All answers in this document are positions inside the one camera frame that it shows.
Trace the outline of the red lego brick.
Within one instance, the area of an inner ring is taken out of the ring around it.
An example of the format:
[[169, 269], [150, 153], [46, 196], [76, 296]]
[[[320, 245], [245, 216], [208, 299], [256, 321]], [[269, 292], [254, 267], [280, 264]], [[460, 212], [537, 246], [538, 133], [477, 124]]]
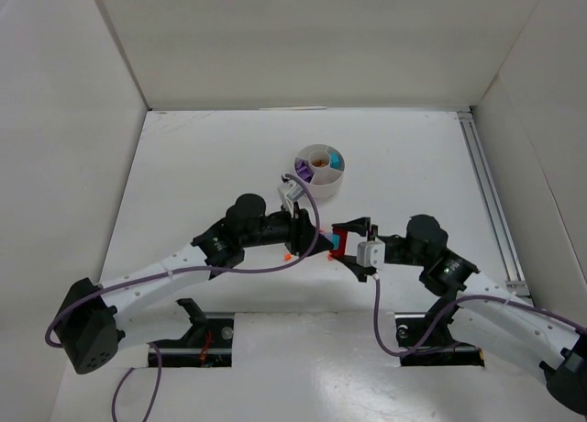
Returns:
[[348, 234], [348, 231], [343, 228], [332, 229], [333, 249], [330, 254], [333, 259], [339, 259], [345, 255]]

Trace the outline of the brown lego brick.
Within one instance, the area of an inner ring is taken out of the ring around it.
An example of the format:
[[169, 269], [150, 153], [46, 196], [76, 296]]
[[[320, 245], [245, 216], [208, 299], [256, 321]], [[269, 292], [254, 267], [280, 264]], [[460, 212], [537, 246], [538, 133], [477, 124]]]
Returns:
[[311, 163], [316, 167], [325, 167], [328, 165], [328, 161], [324, 159], [314, 159], [311, 161]]

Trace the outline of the teal lego brick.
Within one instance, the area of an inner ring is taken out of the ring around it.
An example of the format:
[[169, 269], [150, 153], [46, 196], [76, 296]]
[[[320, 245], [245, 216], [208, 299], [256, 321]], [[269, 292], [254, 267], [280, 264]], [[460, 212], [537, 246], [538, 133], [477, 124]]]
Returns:
[[330, 156], [330, 167], [332, 169], [342, 171], [344, 169], [344, 163], [343, 163], [343, 160], [340, 158], [340, 156], [335, 152], [330, 152], [329, 156]]

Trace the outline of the purple rounded lego piece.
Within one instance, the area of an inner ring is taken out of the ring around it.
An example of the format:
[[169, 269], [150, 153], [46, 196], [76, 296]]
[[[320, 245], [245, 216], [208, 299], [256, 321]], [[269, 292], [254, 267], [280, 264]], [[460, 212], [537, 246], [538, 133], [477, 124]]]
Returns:
[[299, 178], [303, 181], [307, 183], [312, 181], [314, 174], [304, 162], [301, 162], [298, 166], [296, 166], [295, 171]]

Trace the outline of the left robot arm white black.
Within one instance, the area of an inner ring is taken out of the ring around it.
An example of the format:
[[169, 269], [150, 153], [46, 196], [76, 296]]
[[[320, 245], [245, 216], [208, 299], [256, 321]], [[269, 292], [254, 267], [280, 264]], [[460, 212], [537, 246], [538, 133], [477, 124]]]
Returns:
[[50, 323], [46, 342], [64, 350], [75, 372], [85, 375], [127, 348], [165, 339], [197, 340], [206, 317], [194, 300], [175, 301], [187, 315], [184, 323], [150, 307], [223, 273], [244, 273], [239, 265], [246, 249], [269, 245], [284, 245], [298, 260], [333, 248], [319, 230], [315, 208], [294, 204], [269, 214], [261, 196], [243, 194], [223, 218], [162, 261], [109, 283], [75, 282]]

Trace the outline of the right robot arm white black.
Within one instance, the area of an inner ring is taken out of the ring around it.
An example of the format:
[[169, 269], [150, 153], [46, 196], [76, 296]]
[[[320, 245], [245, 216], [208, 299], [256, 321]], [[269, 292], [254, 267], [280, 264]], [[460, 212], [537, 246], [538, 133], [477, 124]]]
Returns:
[[333, 225], [335, 260], [359, 280], [371, 277], [382, 294], [379, 272], [387, 264], [421, 268], [419, 281], [437, 297], [426, 312], [426, 329], [384, 347], [396, 358], [426, 356], [460, 344], [487, 350], [526, 370], [561, 405], [586, 413], [586, 328], [532, 306], [495, 283], [448, 247], [449, 235], [429, 215], [410, 218], [404, 236], [383, 236], [367, 217]]

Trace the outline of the white round divided container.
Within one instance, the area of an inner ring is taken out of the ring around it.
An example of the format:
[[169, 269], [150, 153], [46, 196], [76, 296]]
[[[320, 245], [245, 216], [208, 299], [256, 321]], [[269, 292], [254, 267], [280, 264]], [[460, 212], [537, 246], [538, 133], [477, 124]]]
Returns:
[[[330, 167], [330, 152], [337, 153], [343, 160], [344, 169], [342, 171]], [[304, 147], [297, 153], [294, 158], [293, 168], [297, 158], [307, 161], [308, 167], [314, 174], [312, 181], [306, 183], [306, 185], [315, 199], [328, 199], [338, 192], [343, 182], [346, 166], [344, 157], [339, 150], [327, 144], [312, 144]], [[324, 159], [328, 161], [328, 165], [325, 167], [316, 167], [311, 163], [314, 159]]]

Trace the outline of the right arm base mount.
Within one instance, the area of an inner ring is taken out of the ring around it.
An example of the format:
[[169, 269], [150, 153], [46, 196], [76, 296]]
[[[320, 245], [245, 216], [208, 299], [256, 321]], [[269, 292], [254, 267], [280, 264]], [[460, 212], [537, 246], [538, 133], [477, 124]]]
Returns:
[[[396, 342], [402, 350], [415, 345], [425, 334], [434, 315], [429, 312], [400, 312], [395, 315]], [[484, 367], [482, 351], [451, 337], [446, 320], [440, 321], [418, 349], [427, 354], [412, 354], [400, 359], [402, 367]]]

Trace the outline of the aluminium rail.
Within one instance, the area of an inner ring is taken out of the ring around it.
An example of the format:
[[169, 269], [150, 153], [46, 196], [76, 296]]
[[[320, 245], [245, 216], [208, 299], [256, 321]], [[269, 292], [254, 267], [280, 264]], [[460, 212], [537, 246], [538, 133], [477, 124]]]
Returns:
[[504, 267], [505, 285], [510, 292], [524, 298], [533, 305], [532, 294], [530, 293], [504, 215], [504, 210], [493, 182], [489, 163], [483, 151], [481, 138], [478, 134], [473, 114], [471, 111], [459, 111], [457, 113], [457, 119], [460, 123], [464, 142], [470, 155], [472, 169], [480, 188], [493, 238], [499, 250], [502, 266]]

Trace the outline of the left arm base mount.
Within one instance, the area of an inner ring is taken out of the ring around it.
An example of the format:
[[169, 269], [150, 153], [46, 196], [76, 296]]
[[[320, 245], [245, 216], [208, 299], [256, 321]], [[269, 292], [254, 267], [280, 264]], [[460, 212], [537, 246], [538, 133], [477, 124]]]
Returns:
[[229, 368], [232, 366], [235, 315], [205, 313], [192, 298], [176, 304], [189, 318], [189, 327], [177, 338], [154, 342], [163, 368]]

